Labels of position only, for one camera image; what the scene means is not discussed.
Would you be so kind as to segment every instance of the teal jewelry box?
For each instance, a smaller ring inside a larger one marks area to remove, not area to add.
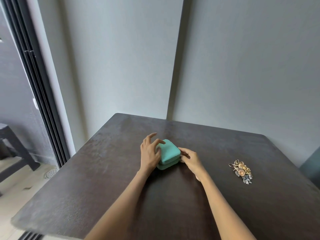
[[[157,168],[164,170],[172,165],[175,165],[180,160],[180,150],[171,141],[163,140],[165,144],[159,144],[157,147],[161,148],[161,159]]]

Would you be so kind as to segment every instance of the left hand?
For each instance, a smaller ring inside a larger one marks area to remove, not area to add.
[[[158,147],[156,151],[156,146],[161,143],[165,144],[163,140],[156,139],[151,143],[151,138],[154,137],[157,133],[152,133],[144,138],[142,144],[140,145],[141,149],[141,166],[140,170],[144,173],[147,173],[148,176],[155,169],[157,164],[161,159],[161,150]]]

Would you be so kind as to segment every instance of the gold jewelry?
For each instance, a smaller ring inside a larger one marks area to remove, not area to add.
[[[234,161],[234,163],[230,163],[229,167],[233,168],[233,170],[235,171],[235,174],[238,177],[242,177],[242,180],[245,184],[251,184],[251,179],[252,177],[252,173],[250,168],[247,167],[247,165],[245,165],[244,162],[240,161],[237,159]]]

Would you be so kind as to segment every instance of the floor drain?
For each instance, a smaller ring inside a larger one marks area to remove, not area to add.
[[[50,171],[46,172],[46,174],[44,175],[45,179],[50,179],[52,178],[56,173],[57,173],[58,169],[51,169]]]

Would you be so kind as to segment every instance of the forearm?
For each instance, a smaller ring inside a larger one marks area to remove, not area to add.
[[[208,197],[221,239],[255,239],[247,226],[228,204],[207,172],[203,173],[201,182]]]
[[[147,178],[148,174],[146,172],[138,171],[130,184],[86,236],[85,240],[123,239]]]

